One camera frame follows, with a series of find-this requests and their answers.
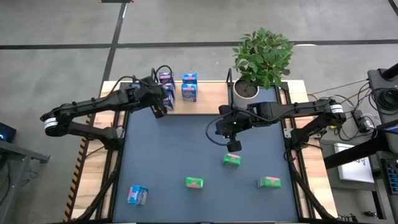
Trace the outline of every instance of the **green snack package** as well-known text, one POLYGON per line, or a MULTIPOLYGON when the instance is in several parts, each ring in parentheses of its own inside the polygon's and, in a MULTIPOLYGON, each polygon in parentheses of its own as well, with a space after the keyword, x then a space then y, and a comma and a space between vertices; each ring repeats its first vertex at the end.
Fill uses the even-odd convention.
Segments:
POLYGON ((231 153, 227 153, 224 156, 223 165, 226 167, 237 169, 241 165, 241 162, 242 162, 242 157, 231 153))
POLYGON ((202 189, 203 188, 203 179, 196 178, 196 177, 187 177, 185 179, 185 186, 191 187, 191 188, 196 188, 196 189, 202 189))
POLYGON ((277 177, 261 177, 257 183, 258 188, 270 187, 278 189, 281 187, 280 179, 277 177))

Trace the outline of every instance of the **gray floor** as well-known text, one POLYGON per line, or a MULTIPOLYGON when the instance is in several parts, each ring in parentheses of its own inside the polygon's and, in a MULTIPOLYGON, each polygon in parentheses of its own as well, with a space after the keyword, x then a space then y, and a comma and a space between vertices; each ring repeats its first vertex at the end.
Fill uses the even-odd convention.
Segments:
MULTIPOLYGON (((0 44, 107 44, 119 10, 120 4, 97 0, 0 0, 0 44)), ((119 42, 236 41, 260 26, 290 40, 398 39, 398 17, 387 0, 137 0, 127 7, 119 42)), ((32 164, 40 176, 23 188, 13 223, 62 220, 80 138, 47 137, 39 117, 61 103, 97 96, 108 52, 0 50, 0 104, 6 105, 0 121, 18 129, 17 144, 51 154, 49 164, 32 164)), ((398 45, 296 46, 294 52, 288 79, 303 79, 307 90, 315 92, 365 79, 369 69, 397 63, 398 45)), ((230 47, 118 49, 110 80, 144 77, 162 64, 176 74, 198 72, 201 80, 220 80, 233 65, 232 54, 230 47)), ((360 86, 319 96, 350 96, 360 86)), ((366 101, 360 109, 376 115, 366 101)), ((344 128, 355 132, 352 121, 344 128)), ((324 138, 336 139, 332 134, 324 138)), ((333 189, 333 196, 342 215, 392 223, 361 215, 374 210, 370 192, 333 189)))

